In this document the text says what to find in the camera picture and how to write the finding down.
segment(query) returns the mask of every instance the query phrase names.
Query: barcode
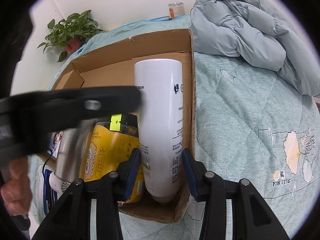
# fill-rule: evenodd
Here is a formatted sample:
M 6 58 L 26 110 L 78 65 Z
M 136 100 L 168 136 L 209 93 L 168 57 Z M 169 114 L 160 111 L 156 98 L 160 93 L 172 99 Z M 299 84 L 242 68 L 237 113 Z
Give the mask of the barcode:
M 140 194 L 143 192 L 144 188 L 144 180 L 139 180 L 138 181 L 138 188 L 137 188 L 137 194 Z

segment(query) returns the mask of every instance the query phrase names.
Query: white wall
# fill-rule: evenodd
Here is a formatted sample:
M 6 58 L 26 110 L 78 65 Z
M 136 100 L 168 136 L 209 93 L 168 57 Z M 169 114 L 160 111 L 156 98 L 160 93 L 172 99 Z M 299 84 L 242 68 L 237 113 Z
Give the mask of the white wall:
M 12 94 L 33 90 L 43 90 L 53 78 L 61 63 L 56 63 L 61 51 L 48 50 L 44 54 L 36 49 L 48 34 L 47 23 L 55 18 L 60 20 L 71 13 L 92 10 L 92 18 L 100 28 L 112 30 L 133 21 L 167 16 L 168 3 L 183 2 L 186 13 L 190 12 L 195 0 L 40 0 L 30 13 L 34 22 L 34 31 L 25 48 L 22 60 L 16 68 Z M 298 35 L 313 49 L 312 43 L 299 22 L 279 1 L 269 0 L 295 26 Z

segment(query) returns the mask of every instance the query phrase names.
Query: small cardboard box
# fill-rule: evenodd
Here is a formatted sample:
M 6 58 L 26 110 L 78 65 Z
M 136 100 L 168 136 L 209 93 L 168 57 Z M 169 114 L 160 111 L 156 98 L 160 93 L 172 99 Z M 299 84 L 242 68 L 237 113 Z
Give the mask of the small cardboard box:
M 195 70 L 192 37 L 189 29 L 146 33 L 93 50 L 72 60 L 53 89 L 134 85 L 134 64 L 150 58 L 170 58 L 182 62 L 183 148 L 194 154 Z M 46 159 L 47 153 L 40 154 Z M 55 158 L 49 162 L 55 167 Z M 160 205 L 145 190 L 140 204 L 120 211 L 144 220 L 170 224 L 184 215 L 189 190 L 184 176 L 180 191 L 168 205 Z

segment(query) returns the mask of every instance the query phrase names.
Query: neon green sticker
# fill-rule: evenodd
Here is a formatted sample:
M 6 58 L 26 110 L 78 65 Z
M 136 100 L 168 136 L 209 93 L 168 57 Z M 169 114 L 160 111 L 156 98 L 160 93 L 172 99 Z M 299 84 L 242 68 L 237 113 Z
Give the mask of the neon green sticker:
M 110 131 L 120 131 L 121 114 L 111 116 Z

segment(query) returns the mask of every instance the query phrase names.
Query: white bottle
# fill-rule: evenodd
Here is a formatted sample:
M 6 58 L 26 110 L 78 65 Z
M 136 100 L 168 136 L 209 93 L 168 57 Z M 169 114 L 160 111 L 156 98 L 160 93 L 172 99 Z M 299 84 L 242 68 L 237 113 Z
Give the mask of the white bottle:
M 182 169 L 182 64 L 140 61 L 134 65 L 134 82 L 142 95 L 138 128 L 146 188 L 154 200 L 167 203 L 179 190 Z

